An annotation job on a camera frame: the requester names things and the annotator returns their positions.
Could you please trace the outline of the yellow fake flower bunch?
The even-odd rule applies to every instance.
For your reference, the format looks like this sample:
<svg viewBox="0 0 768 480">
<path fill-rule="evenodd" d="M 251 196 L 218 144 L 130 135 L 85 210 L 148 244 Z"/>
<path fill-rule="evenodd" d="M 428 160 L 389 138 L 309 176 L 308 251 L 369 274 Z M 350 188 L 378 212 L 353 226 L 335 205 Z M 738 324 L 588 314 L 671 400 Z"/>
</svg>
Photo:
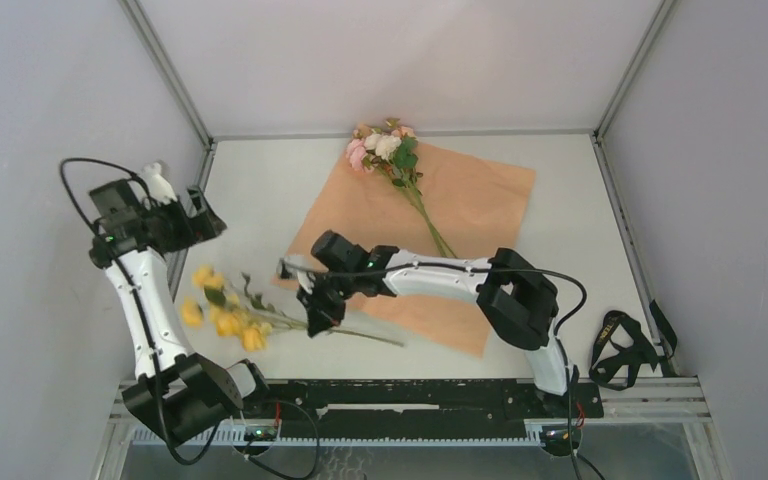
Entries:
<svg viewBox="0 0 768 480">
<path fill-rule="evenodd" d="M 246 352 L 267 349 L 274 335 L 307 331 L 305 321 L 285 314 L 266 302 L 262 293 L 251 291 L 249 274 L 242 273 L 241 278 L 242 286 L 237 287 L 213 266 L 198 267 L 191 283 L 200 297 L 179 302 L 182 323 L 192 329 L 211 325 L 217 336 L 237 338 Z"/>
</svg>

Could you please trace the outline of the peach white fake flower bunch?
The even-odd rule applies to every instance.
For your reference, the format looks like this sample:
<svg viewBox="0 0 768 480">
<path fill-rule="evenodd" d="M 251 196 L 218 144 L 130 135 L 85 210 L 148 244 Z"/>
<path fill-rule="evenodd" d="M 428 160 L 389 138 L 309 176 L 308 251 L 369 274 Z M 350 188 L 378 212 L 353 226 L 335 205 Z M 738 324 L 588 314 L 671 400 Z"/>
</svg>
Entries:
<svg viewBox="0 0 768 480">
<path fill-rule="evenodd" d="M 345 147 L 344 156 L 358 172 L 375 172 L 383 176 L 423 219 L 437 253 L 446 258 L 457 254 L 434 225 L 423 201 L 418 181 L 424 174 L 418 170 L 419 140 L 412 127 L 399 118 L 389 117 L 382 126 L 357 125 Z"/>
</svg>

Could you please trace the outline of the orange wrapping paper sheet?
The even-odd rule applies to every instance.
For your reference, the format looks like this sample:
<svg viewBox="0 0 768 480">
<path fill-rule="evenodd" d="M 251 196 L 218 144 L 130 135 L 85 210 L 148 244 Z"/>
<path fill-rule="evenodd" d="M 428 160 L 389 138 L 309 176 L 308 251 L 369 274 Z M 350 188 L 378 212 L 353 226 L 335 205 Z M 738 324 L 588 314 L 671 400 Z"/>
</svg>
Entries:
<svg viewBox="0 0 768 480">
<path fill-rule="evenodd" d="M 365 249 L 394 245 L 459 259 L 489 257 L 515 246 L 537 180 L 531 168 L 484 160 L 428 143 L 417 148 L 418 188 L 424 208 L 379 173 L 355 169 L 338 157 L 287 252 L 311 255 L 314 241 L 333 230 Z M 479 308 L 433 296 L 354 296 L 348 303 L 432 342 L 482 357 L 490 325 Z"/>
</svg>

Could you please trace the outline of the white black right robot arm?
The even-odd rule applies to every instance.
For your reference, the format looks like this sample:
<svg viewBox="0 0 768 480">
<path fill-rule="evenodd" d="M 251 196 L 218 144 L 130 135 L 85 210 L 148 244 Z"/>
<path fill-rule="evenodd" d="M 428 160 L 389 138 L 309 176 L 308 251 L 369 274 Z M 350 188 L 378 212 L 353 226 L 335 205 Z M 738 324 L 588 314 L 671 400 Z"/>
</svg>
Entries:
<svg viewBox="0 0 768 480">
<path fill-rule="evenodd" d="M 280 279 L 298 284 L 310 337 L 340 326 L 357 294 L 457 300 L 477 307 L 502 341 L 524 352 L 544 412 L 562 416 L 576 405 L 573 369 L 558 338 L 565 319 L 554 282 L 581 288 L 577 279 L 538 269 L 509 248 L 484 258 L 432 257 L 392 245 L 366 250 L 332 230 L 314 242 L 311 254 L 322 269 L 303 265 L 298 256 L 277 266 Z"/>
</svg>

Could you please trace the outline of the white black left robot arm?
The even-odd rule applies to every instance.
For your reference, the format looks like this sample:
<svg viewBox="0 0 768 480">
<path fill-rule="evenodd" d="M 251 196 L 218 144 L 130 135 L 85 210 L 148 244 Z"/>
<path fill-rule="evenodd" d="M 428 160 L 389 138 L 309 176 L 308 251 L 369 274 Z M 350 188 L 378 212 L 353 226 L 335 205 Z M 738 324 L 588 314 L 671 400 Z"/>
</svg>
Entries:
<svg viewBox="0 0 768 480">
<path fill-rule="evenodd" d="M 128 412 L 155 433 L 173 459 L 190 466 L 202 459 L 177 449 L 242 411 L 265 414 L 273 394 L 258 367 L 242 360 L 225 368 L 197 353 L 183 332 L 168 281 L 166 257 L 218 237 L 226 224 L 203 190 L 190 186 L 188 211 L 164 176 L 162 162 L 89 191 L 98 211 L 78 213 L 92 234 L 89 257 L 115 288 L 135 358 L 135 385 L 123 393 Z"/>
</svg>

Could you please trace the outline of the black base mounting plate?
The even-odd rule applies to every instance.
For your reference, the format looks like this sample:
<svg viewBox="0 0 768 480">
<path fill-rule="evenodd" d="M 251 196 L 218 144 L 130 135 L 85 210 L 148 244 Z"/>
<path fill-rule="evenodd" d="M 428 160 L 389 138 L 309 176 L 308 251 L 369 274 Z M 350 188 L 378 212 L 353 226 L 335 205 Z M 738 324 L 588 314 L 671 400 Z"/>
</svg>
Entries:
<svg viewBox="0 0 768 480">
<path fill-rule="evenodd" d="M 279 426 L 288 439 L 512 440 L 529 421 L 576 424 L 605 415 L 599 388 L 574 397 L 517 379 L 289 380 L 268 386 L 271 403 L 246 401 L 241 417 Z"/>
</svg>

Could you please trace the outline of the aluminium front frame rail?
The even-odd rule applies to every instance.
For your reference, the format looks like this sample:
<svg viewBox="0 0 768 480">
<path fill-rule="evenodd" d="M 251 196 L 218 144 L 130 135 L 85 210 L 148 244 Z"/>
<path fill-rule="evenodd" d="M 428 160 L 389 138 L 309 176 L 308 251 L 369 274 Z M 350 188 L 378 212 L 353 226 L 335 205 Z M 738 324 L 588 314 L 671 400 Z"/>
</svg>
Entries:
<svg viewBox="0 0 768 480">
<path fill-rule="evenodd" d="M 463 409 L 507 418 L 548 420 L 562 412 L 560 399 L 536 391 L 526 379 L 495 380 L 277 380 L 281 399 L 320 415 L 370 410 Z M 696 378 L 642 378 L 615 391 L 583 380 L 576 389 L 585 418 L 594 423 L 709 424 L 710 409 Z"/>
</svg>

